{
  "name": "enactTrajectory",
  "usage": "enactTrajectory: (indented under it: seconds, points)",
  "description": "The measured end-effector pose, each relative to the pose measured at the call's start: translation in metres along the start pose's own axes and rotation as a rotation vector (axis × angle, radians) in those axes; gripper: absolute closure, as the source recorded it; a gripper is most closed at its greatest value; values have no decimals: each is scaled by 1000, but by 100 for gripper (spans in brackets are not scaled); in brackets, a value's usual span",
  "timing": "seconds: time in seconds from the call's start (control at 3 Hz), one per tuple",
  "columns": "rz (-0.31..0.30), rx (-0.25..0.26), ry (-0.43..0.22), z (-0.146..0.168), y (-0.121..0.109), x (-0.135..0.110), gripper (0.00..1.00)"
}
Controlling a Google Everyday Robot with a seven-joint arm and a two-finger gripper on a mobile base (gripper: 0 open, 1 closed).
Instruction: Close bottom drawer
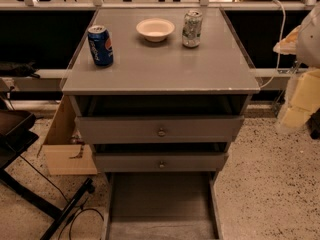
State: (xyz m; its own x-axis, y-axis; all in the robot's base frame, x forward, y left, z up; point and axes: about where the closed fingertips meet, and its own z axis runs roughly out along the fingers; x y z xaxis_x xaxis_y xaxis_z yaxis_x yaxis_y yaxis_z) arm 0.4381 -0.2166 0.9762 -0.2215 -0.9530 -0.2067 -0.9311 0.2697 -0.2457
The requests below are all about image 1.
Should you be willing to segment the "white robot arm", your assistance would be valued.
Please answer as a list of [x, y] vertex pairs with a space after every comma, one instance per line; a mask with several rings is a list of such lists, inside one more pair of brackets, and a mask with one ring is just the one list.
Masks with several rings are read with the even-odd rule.
[[277, 118], [277, 130], [290, 133], [301, 129], [320, 109], [320, 5], [317, 4], [273, 51], [295, 55], [306, 72], [293, 76], [287, 84], [285, 104]]

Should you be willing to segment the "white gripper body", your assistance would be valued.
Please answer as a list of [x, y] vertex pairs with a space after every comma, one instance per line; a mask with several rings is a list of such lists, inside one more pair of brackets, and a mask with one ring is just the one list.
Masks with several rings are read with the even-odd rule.
[[295, 55], [298, 33], [301, 26], [295, 27], [285, 38], [277, 42], [273, 51], [283, 55]]

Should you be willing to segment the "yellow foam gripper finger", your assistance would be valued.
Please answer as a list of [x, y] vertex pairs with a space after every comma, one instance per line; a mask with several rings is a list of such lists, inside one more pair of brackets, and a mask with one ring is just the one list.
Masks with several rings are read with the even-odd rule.
[[277, 117], [280, 133], [300, 130], [320, 109], [320, 69], [309, 68], [290, 78], [285, 92], [285, 104]]

